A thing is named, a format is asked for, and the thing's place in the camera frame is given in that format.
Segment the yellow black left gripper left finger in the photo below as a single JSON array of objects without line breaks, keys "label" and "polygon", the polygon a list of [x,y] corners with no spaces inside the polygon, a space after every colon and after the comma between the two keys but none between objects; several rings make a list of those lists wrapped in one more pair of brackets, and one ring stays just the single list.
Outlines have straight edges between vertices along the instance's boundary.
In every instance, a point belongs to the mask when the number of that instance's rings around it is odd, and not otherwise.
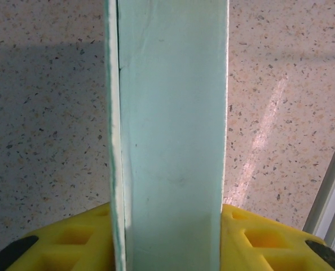
[{"label": "yellow black left gripper left finger", "polygon": [[110,205],[13,241],[0,251],[0,271],[116,271]]}]

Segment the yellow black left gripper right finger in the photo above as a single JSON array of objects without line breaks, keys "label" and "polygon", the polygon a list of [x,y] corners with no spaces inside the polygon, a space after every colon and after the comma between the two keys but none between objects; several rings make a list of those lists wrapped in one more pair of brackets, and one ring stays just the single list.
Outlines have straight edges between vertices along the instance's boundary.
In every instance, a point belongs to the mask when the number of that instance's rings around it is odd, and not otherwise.
[{"label": "yellow black left gripper right finger", "polygon": [[335,251],[312,234],[225,204],[220,271],[335,271]]}]

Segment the light blue paper box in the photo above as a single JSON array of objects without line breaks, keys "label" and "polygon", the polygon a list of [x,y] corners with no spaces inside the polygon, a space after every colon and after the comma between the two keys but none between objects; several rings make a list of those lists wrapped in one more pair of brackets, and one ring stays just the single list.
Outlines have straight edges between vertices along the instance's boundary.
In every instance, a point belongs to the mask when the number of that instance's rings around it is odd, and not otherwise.
[{"label": "light blue paper box", "polygon": [[229,0],[104,0],[116,271],[219,271]]}]

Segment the aluminium mounting rail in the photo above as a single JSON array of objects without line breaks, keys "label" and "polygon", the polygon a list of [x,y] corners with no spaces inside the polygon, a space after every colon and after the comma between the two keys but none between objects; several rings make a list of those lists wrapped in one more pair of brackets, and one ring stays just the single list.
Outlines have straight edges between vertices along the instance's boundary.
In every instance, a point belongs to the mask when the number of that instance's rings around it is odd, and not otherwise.
[{"label": "aluminium mounting rail", "polygon": [[335,151],[303,231],[323,239],[329,246],[335,243]]}]

